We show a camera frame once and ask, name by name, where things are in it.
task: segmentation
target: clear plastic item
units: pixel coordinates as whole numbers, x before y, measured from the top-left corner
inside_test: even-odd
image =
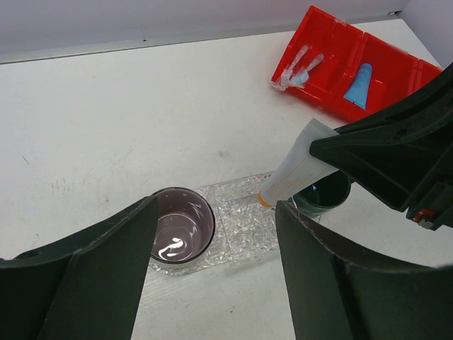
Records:
[[[314,140],[337,136],[338,133],[316,119],[300,132],[288,155],[263,184],[258,200],[267,208],[279,200],[288,200],[307,186],[337,171],[333,166],[310,155]]]
[[[305,54],[308,50],[309,50],[309,47],[307,45],[302,46],[302,48],[296,54],[296,57],[294,57],[291,65],[288,68],[283,70],[279,81],[277,83],[273,83],[273,86],[277,90],[284,91],[288,87],[293,86],[292,82],[291,82],[291,78],[293,77],[293,74],[294,74],[294,68],[296,67],[297,63],[302,59],[302,57],[305,56]]]
[[[311,61],[309,66],[307,66],[304,69],[299,70],[299,72],[297,72],[297,74],[295,74],[291,78],[291,81],[289,82],[289,86],[299,87],[300,89],[303,89],[305,87],[305,83],[307,83],[310,78],[309,72],[312,69],[314,69],[316,66],[318,66],[323,60],[324,60],[324,55],[322,53],[317,55]]]

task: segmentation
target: white wall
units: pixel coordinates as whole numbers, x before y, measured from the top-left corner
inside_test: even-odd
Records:
[[[442,67],[453,62],[452,16],[452,0],[411,0],[401,14]]]
[[[310,4],[340,18],[382,16],[408,0],[3,0],[0,55],[290,25]]]

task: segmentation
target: dark green glass cup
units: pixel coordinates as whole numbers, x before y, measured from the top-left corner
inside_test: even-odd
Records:
[[[350,178],[337,171],[306,187],[292,196],[292,199],[297,209],[314,219],[343,204],[350,191]]]

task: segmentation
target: purple glass cup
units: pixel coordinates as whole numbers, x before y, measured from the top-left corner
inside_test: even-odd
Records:
[[[153,195],[159,204],[159,221],[151,257],[175,266],[201,256],[215,233],[215,218],[209,203],[187,188],[165,188]]]

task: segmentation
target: glass cup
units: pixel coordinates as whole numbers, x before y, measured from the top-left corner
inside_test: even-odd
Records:
[[[151,257],[165,267],[180,267],[201,256],[215,233],[209,203],[187,188],[166,188],[154,194],[159,204]]]
[[[292,196],[297,209],[315,220],[343,204],[351,190],[350,178],[341,171],[324,177]]]

